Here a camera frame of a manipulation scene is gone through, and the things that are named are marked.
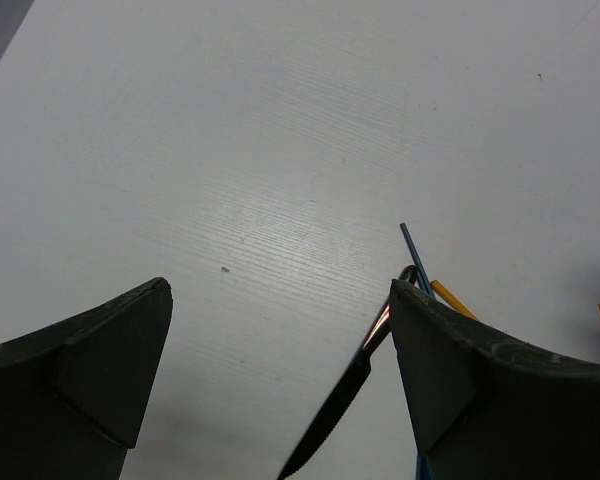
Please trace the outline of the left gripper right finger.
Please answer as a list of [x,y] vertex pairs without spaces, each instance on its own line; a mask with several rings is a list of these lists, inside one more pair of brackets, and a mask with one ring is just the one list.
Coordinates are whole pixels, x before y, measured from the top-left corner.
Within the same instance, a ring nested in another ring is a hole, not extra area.
[[390,323],[435,479],[600,479],[600,365],[521,341],[404,281]]

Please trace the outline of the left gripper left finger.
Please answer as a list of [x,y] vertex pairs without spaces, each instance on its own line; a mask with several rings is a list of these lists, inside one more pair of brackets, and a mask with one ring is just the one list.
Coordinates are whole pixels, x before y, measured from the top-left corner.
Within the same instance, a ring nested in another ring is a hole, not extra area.
[[154,278],[0,344],[0,479],[117,479],[136,446],[169,331]]

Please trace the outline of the orange chopstick horizontal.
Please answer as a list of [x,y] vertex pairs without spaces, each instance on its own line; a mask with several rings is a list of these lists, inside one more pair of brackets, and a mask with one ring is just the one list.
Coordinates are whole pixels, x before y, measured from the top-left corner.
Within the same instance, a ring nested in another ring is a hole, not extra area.
[[434,293],[437,294],[444,302],[446,302],[452,309],[462,315],[478,320],[478,318],[440,281],[433,280],[431,282],[431,288]]

